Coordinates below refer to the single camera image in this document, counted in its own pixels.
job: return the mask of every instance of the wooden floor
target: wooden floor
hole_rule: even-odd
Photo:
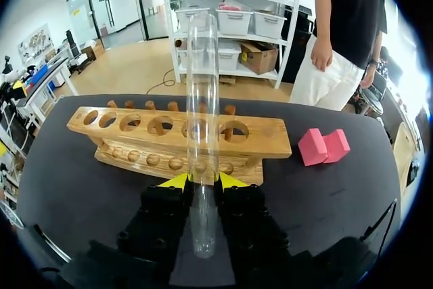
[[[162,82],[164,73],[173,68],[168,39],[124,45],[106,51],[78,75],[71,76],[76,90],[81,95],[90,94],[145,94],[148,89]],[[173,71],[166,80],[174,80]],[[262,79],[238,77],[234,85],[220,84],[220,97],[235,99],[258,99],[273,102],[288,102],[292,84],[282,83],[274,89],[271,82]],[[151,94],[185,95],[185,83],[172,87],[161,85]],[[70,95],[67,86],[55,91],[57,96]]]

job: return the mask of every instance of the poster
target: poster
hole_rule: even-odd
[[[44,58],[45,51],[53,48],[48,24],[42,25],[23,40],[23,42],[18,44],[18,52],[23,64],[27,64],[32,59]]]

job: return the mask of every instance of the clear test tube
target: clear test tube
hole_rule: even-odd
[[[193,249],[206,259],[215,251],[218,212],[213,184],[219,178],[219,67],[217,19],[194,15],[187,40],[187,159],[193,200],[189,211]]]

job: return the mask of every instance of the white pants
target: white pants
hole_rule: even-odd
[[[320,71],[311,61],[315,41],[311,35],[289,102],[341,111],[357,90],[364,70],[332,51],[331,65]]]

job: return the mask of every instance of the black t-shirt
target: black t-shirt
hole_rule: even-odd
[[[385,0],[331,0],[332,49],[364,69],[380,31],[386,33]],[[317,36],[317,22],[313,34]]]

